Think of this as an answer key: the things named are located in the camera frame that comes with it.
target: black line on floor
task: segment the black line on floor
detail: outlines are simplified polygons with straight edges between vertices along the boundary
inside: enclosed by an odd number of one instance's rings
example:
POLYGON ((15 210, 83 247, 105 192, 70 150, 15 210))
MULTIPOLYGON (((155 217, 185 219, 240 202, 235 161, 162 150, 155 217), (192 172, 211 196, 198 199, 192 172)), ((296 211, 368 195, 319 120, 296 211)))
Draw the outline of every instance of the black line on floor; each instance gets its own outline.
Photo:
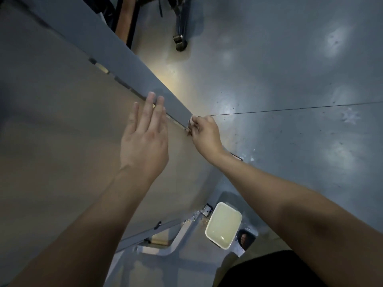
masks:
MULTIPOLYGON (((328 108, 328 107, 349 107, 349 106, 360 106, 360 105, 370 105, 370 104, 383 104, 381 102, 360 102, 357 104, 345 104, 345 105, 333 105, 333 106, 318 106, 318 107, 306 107, 306 108, 295 108, 295 109, 284 109, 284 110, 305 110, 305 109, 319 109, 319 108, 328 108)), ((237 114, 253 114, 253 113, 267 113, 267 112, 280 112, 283 110, 260 110, 255 112, 243 112, 243 113, 231 113, 231 114, 217 114, 212 116, 223 116, 223 115, 237 115, 237 114)))

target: wooden plank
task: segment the wooden plank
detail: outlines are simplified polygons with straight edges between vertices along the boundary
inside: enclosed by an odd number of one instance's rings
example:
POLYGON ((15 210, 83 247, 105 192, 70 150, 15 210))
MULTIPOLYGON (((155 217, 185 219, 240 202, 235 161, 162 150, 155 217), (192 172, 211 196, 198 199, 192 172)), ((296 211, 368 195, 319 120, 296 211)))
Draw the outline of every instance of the wooden plank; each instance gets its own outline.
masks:
POLYGON ((118 18, 116 35, 124 43, 127 42, 127 37, 129 36, 130 26, 132 24, 134 6, 136 5, 136 0, 123 0, 120 16, 118 18))

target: plastic container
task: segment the plastic container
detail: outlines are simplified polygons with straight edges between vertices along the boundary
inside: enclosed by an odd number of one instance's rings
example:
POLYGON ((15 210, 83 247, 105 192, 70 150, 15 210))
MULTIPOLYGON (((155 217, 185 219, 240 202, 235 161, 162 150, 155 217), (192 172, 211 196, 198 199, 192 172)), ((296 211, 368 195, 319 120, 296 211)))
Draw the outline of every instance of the plastic container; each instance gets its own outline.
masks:
POLYGON ((211 215, 205 235, 219 247, 227 250, 234 240, 242 215, 239 211, 220 202, 211 215))

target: person's right hand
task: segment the person's right hand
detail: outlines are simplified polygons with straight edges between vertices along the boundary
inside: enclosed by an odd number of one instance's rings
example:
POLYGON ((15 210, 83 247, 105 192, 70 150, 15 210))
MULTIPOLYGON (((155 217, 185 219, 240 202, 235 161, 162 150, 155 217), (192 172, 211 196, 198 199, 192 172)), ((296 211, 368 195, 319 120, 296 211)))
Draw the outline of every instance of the person's right hand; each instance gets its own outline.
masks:
POLYGON ((196 117, 189 120, 190 133, 198 152, 211 164, 219 155, 225 153, 219 129, 212 116, 196 117))

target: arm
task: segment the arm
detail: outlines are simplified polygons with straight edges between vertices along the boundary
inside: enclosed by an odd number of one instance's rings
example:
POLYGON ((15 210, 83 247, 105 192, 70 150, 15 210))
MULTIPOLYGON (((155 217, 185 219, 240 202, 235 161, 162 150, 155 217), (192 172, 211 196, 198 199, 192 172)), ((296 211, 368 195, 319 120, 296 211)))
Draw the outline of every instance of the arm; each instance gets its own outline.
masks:
POLYGON ((164 98, 149 93, 139 125, 134 104, 121 142, 121 170, 76 221, 11 282, 16 286, 102 286, 118 243, 168 162, 164 98))
POLYGON ((197 150, 329 286, 382 286, 383 235, 319 193, 234 158, 214 119, 193 117, 197 150))

